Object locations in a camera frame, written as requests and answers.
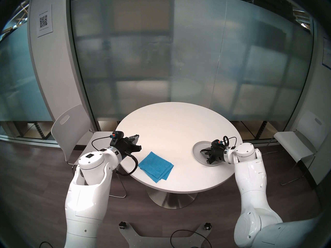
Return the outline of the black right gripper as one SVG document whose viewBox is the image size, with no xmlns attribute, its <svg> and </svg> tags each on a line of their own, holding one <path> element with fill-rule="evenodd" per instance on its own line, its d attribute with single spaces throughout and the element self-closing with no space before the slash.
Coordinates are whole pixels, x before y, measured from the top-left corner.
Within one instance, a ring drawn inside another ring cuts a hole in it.
<svg viewBox="0 0 331 248">
<path fill-rule="evenodd" d="M 209 148 L 204 148 L 200 152 L 203 153 L 204 156 L 207 156 L 206 160 L 208 165 L 213 164 L 214 162 L 226 162 L 224 159 L 224 152 L 226 150 L 226 146 L 211 146 Z"/>
</svg>

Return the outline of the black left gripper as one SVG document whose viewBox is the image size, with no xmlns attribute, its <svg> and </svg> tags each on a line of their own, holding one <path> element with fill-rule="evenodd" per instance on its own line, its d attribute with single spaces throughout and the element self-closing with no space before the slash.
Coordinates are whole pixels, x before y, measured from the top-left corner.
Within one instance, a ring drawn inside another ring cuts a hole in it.
<svg viewBox="0 0 331 248">
<path fill-rule="evenodd" d="M 139 135 L 133 135 L 125 138 L 116 138 L 111 140 L 111 151 L 119 158 L 125 158 L 127 154 L 140 152 L 141 146 L 137 145 Z"/>
</svg>

